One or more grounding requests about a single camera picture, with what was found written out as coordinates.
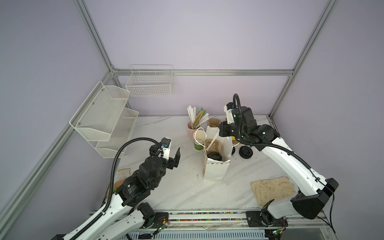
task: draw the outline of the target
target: lavender wall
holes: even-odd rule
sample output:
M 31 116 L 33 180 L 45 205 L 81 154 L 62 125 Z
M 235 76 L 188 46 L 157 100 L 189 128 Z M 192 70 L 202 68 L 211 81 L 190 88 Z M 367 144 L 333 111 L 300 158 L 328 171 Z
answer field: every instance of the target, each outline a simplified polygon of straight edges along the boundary
M 115 67 L 292 69 L 326 0 L 87 0 Z M 120 77 L 125 85 L 127 79 Z M 131 98 L 144 115 L 186 114 L 188 105 L 223 114 L 240 94 L 255 114 L 269 113 L 286 77 L 175 77 L 172 97 Z M 163 102 L 160 109 L 156 103 Z
M 0 211 L 106 67 L 71 0 L 0 1 Z M 111 163 L 75 134 L 7 240 L 51 239 L 96 210 Z
M 117 68 L 292 69 L 326 0 L 87 0 Z
M 128 78 L 120 76 L 120 84 L 125 86 Z M 172 96 L 131 97 L 129 105 L 140 115 L 187 115 L 189 105 L 223 115 L 224 105 L 237 93 L 254 114 L 268 114 L 286 80 L 286 76 L 175 76 Z
M 275 116 L 289 146 L 339 182 L 339 240 L 382 238 L 383 12 L 383 1 L 340 0 Z

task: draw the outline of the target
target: wire mesh basket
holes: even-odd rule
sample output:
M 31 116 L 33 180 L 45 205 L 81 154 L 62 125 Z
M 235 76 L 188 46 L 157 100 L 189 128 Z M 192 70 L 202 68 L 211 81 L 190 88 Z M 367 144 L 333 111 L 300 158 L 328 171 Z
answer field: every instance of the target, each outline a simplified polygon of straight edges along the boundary
M 109 141 L 129 97 L 129 91 L 104 86 L 77 122 L 70 121 L 87 141 Z
M 131 65 L 131 71 L 125 87 L 132 97 L 172 95 L 172 65 Z
M 103 158 L 114 158 L 121 146 L 129 141 L 138 115 L 139 112 L 137 111 L 129 108 L 123 109 L 110 140 L 107 142 L 98 142 L 95 146 L 96 151 L 98 151 Z M 124 148 L 119 157 L 124 155 L 125 149 L 126 148 Z

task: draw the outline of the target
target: marble tabletop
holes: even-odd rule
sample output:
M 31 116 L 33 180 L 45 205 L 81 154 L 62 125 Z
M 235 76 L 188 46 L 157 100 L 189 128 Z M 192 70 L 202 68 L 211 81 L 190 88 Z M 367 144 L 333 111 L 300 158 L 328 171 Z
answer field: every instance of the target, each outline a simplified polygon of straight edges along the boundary
M 225 119 L 225 116 L 210 118 Z M 255 115 L 258 125 L 269 124 L 265 115 Z M 172 139 L 170 156 L 174 157 L 180 147 L 178 168 L 167 169 L 159 187 L 151 191 L 144 201 L 154 210 L 204 210 L 246 209 L 259 207 L 250 182 L 270 179 L 287 174 L 264 153 L 253 150 L 250 159 L 238 154 L 239 145 L 231 158 L 225 177 L 221 182 L 203 180 L 202 151 L 194 148 L 187 135 L 188 116 L 138 117 L 131 139 L 150 137 L 160 141 Z M 118 170 L 130 168 L 131 173 L 149 156 L 151 142 L 139 141 L 127 146 Z

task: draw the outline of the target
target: metal extrusion bar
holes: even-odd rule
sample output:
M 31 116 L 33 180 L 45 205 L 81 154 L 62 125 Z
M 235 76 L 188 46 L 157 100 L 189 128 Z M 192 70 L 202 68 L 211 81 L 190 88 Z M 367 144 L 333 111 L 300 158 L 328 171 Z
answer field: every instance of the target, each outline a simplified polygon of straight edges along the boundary
M 115 69 L 115 76 L 129 76 L 130 69 Z M 174 76 L 291 76 L 292 69 L 174 69 Z
M 293 81 L 295 80 L 297 74 L 299 73 L 301 67 L 303 66 L 305 60 L 307 59 L 309 53 L 311 52 L 316 40 L 319 38 L 319 35 L 322 31 L 322 29 L 325 26 L 325 23 L 331 16 L 334 8 L 336 7 L 339 0 L 328 0 L 326 6 L 323 9 L 323 12 L 320 15 L 319 20 L 317 21 L 309 39 L 307 40 L 307 43 L 305 44 L 303 50 L 301 51 L 301 54 L 299 58 L 297 59 L 297 62 L 293 68 L 294 73 L 292 76 L 288 76 L 288 79 L 281 90 L 275 104 L 272 107 L 271 112 L 269 113 L 270 117 L 273 117 L 276 114 L 277 109 L 279 108 L 281 102 L 283 101 L 284 97 L 286 96 L 289 88 L 291 87 Z
M 111 64 L 111 61 L 109 60 L 108 54 L 105 50 L 105 47 L 101 41 L 100 35 L 96 30 L 95 24 L 92 20 L 91 14 L 89 13 L 89 10 L 87 8 L 87 5 L 85 4 L 84 0 L 73 0 L 76 4 L 77 8 L 79 9 L 80 15 L 83 18 L 83 21 L 85 23 L 85 26 L 87 27 L 96 47 L 99 51 L 102 60 L 104 61 L 104 64 L 107 66 L 107 68 L 112 71 L 114 68 Z
M 250 209 L 211 209 L 211 210 L 167 210 L 169 213 L 169 223 L 171 224 L 172 228 L 168 228 L 167 230 L 171 231 L 178 231 L 178 230 L 201 230 L 205 229 L 204 226 L 213 226 L 215 225 L 215 229 L 217 230 L 233 230 L 233 229 L 273 229 L 276 227 L 249 227 L 246 220 L 220 220 L 223 218 L 245 218 L 246 212 L 249 210 L 254 211 L 260 211 L 261 209 L 257 208 L 250 208 Z M 212 212 L 236 212 L 236 213 L 223 213 L 223 214 L 217 214 Z M 96 211 L 90 212 L 90 216 L 95 214 Z M 127 216 L 128 213 L 125 213 L 123 216 L 120 217 L 119 220 L 123 219 L 125 216 Z M 319 217 L 326 219 L 325 213 L 321 211 L 318 214 Z M 300 214 L 287 216 L 287 223 L 289 228 L 326 228 L 330 229 L 332 231 L 331 227 L 325 224 L 321 219 L 315 218 L 315 219 L 307 219 L 301 216 Z M 147 231 L 154 231 L 156 228 L 146 228 Z
M 336 234 L 332 231 L 331 228 L 320 228 L 320 231 L 324 239 L 338 240 Z
M 106 83 L 111 80 L 112 77 L 112 72 L 108 71 L 101 81 Z M 98 91 L 99 89 L 95 88 L 87 97 L 86 102 L 91 101 Z M 79 114 L 81 115 L 85 109 L 86 107 L 84 107 L 82 111 L 79 111 Z M 53 166 L 56 157 L 64 148 L 72 133 L 74 133 L 74 129 L 69 124 L 67 124 L 53 145 L 49 148 L 49 150 L 34 168 L 32 173 L 28 176 L 23 185 L 14 195 L 12 200 L 5 207 L 4 211 L 0 214 L 0 240 L 5 239 L 9 231 L 12 229 L 13 225 L 24 211 L 25 207 L 28 205 L 29 201 L 32 199 L 39 186 L 44 181 L 49 170 Z

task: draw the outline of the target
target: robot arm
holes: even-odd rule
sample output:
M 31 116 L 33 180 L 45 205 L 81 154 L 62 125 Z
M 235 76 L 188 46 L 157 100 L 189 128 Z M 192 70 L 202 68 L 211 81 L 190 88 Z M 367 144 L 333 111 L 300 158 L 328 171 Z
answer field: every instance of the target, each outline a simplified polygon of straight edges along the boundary
M 56 235 L 52 240 L 115 240 L 142 226 L 151 226 L 155 211 L 148 203 L 141 203 L 137 209 L 135 206 L 149 196 L 151 190 L 158 187 L 167 168 L 178 167 L 180 148 L 175 158 L 170 158 L 170 143 L 170 139 L 163 138 L 160 143 L 150 147 L 150 156 L 116 189 L 106 210 L 107 203 L 78 228 L 66 235 Z M 127 217 L 114 223 L 127 212 Z
M 263 225 L 270 226 L 283 216 L 301 214 L 314 219 L 338 187 L 334 179 L 325 179 L 296 155 L 269 125 L 258 126 L 250 108 L 240 105 L 238 95 L 224 106 L 227 121 L 220 124 L 221 137 L 234 136 L 240 143 L 254 146 L 274 160 L 297 184 L 296 196 L 269 201 L 262 210 Z

